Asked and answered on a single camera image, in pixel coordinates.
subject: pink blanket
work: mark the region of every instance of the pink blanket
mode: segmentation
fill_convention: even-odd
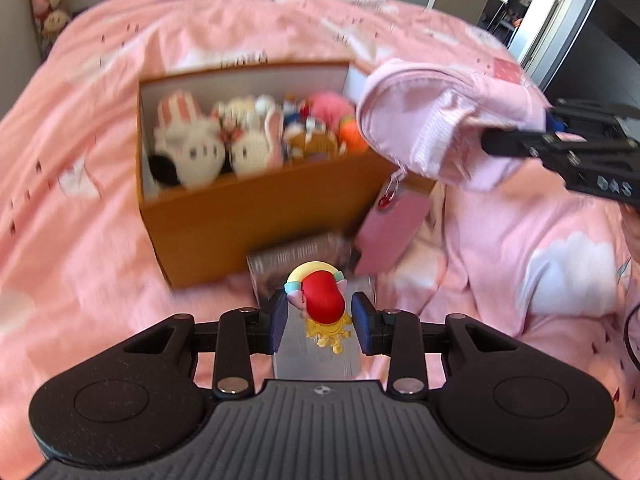
[[[27,408],[45,380],[175,312],[206,321],[254,302],[247,276],[176,293],[165,285],[134,189],[140,76],[236,62],[345,57],[371,68],[392,57],[436,61],[526,82],[487,33],[391,0],[111,0],[62,34],[0,123],[3,480],[24,478],[42,462]],[[452,200],[463,212],[462,199]],[[427,266],[429,255],[439,257],[427,246],[415,254]],[[449,261],[452,270],[455,264]],[[422,286],[429,276],[419,283],[423,274],[417,267],[408,277],[420,291],[418,302],[430,290]],[[443,283],[457,286],[446,278]],[[460,300],[435,317],[472,307],[468,293],[461,292]],[[582,355],[584,334],[604,337],[597,320],[572,320],[571,332],[563,323],[553,317],[532,320],[524,339],[566,357],[571,351]],[[598,340],[600,348],[604,343]],[[268,357],[254,356],[253,362],[258,382],[271,374]],[[198,368],[201,384],[210,381],[210,363],[202,359]],[[594,366],[607,372],[609,364]],[[366,370],[368,376],[385,373],[380,362],[367,362]],[[616,421],[603,462],[636,480],[640,465],[632,457],[640,432],[630,405],[627,399],[626,416]]]

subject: brown box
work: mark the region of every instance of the brown box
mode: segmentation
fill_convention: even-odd
[[[138,201],[158,263],[173,288],[246,271],[247,254],[325,232],[353,235],[397,168],[373,151],[285,166],[259,176],[225,174],[197,190],[160,191],[146,154],[158,101],[183,89],[203,111],[243,95],[306,96],[333,90],[357,100],[366,74],[349,61],[241,66],[143,80],[139,90]],[[433,183],[409,176],[430,192]]]

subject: pink pouch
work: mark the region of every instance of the pink pouch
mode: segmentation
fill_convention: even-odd
[[[448,184],[489,190],[520,160],[487,155],[487,127],[545,129],[548,102],[525,76],[505,81],[473,70],[392,60],[367,79],[360,131],[380,155]]]
[[[356,276],[391,269],[429,214],[431,198],[402,185],[393,176],[383,187],[354,240],[360,253]]]

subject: teal band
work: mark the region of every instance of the teal band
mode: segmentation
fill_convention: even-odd
[[[302,290],[302,283],[300,283],[300,282],[289,282],[289,283],[285,283],[284,284],[284,291],[287,294],[291,294],[292,292],[295,292],[296,290]]]

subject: black cable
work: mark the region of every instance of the black cable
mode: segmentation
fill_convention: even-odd
[[[634,364],[636,369],[640,372],[640,361],[636,357],[636,353],[634,349],[631,347],[631,341],[629,341],[629,323],[631,322],[631,318],[635,316],[635,314],[640,310],[640,303],[638,303],[633,309],[631,313],[629,313],[628,317],[625,320],[625,328],[622,331],[622,339],[625,341],[626,352],[629,354],[631,358],[631,362]]]

